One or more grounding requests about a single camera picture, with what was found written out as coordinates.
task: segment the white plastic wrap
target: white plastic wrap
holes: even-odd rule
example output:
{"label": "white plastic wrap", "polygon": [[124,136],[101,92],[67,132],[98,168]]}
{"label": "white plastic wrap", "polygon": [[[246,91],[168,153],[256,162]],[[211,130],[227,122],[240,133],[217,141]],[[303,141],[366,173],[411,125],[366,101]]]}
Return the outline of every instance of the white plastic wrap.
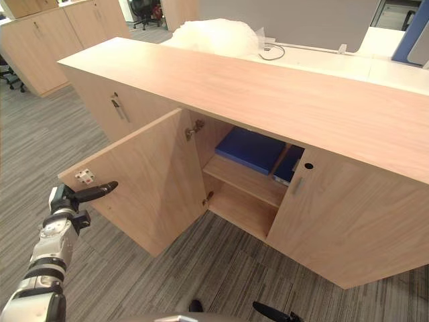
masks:
{"label": "white plastic wrap", "polygon": [[187,21],[164,45],[228,57],[257,54],[263,40],[246,23],[227,19]]}

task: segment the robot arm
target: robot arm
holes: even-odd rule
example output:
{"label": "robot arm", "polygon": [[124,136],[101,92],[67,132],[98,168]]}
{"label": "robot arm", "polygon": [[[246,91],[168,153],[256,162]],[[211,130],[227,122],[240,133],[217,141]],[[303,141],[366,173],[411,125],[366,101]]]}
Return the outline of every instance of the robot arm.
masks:
{"label": "robot arm", "polygon": [[5,305],[0,322],[65,321],[64,275],[80,230],[90,225],[88,212],[79,211],[79,204],[100,198],[117,185],[112,181],[78,192],[65,184],[52,189],[50,215],[43,222],[28,271]]}

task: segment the cabinet top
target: cabinet top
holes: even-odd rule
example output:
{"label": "cabinet top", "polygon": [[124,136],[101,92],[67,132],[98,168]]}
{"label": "cabinet top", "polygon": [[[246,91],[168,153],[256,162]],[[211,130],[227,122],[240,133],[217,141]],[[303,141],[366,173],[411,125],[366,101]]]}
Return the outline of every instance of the cabinet top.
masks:
{"label": "cabinet top", "polygon": [[59,63],[429,184],[426,95],[123,38]]}

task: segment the black office chair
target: black office chair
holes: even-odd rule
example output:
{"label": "black office chair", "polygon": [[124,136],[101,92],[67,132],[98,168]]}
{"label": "black office chair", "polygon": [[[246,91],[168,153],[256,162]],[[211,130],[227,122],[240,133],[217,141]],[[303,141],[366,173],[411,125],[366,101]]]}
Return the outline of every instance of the black office chair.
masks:
{"label": "black office chair", "polygon": [[[7,67],[7,70],[5,70],[3,72],[0,72],[0,78],[4,79],[6,81],[6,83],[9,85],[10,89],[15,89],[15,87],[13,86],[13,84],[21,82],[21,80],[15,74],[15,72],[13,71],[13,69],[8,65],[8,63],[6,62],[6,60],[3,59],[2,56],[0,56],[0,66]],[[19,86],[19,90],[21,91],[21,93],[25,92],[24,86],[25,86],[24,83],[21,82],[21,84]]]}
{"label": "black office chair", "polygon": [[133,28],[135,29],[136,25],[143,24],[143,30],[146,30],[145,26],[149,25],[149,22],[156,22],[156,25],[160,26],[160,19],[152,19],[152,11],[154,10],[157,1],[153,0],[133,0],[131,3],[132,12],[140,18],[137,21]]}

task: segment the blue folder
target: blue folder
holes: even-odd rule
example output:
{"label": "blue folder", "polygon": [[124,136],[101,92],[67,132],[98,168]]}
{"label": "blue folder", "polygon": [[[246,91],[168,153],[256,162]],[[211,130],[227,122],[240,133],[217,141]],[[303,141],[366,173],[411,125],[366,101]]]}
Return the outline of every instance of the blue folder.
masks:
{"label": "blue folder", "polygon": [[216,153],[268,175],[285,145],[282,141],[234,127],[216,147]]}
{"label": "blue folder", "polygon": [[299,146],[291,146],[282,162],[274,172],[274,180],[288,186],[295,173],[295,165],[301,159],[304,149]]}

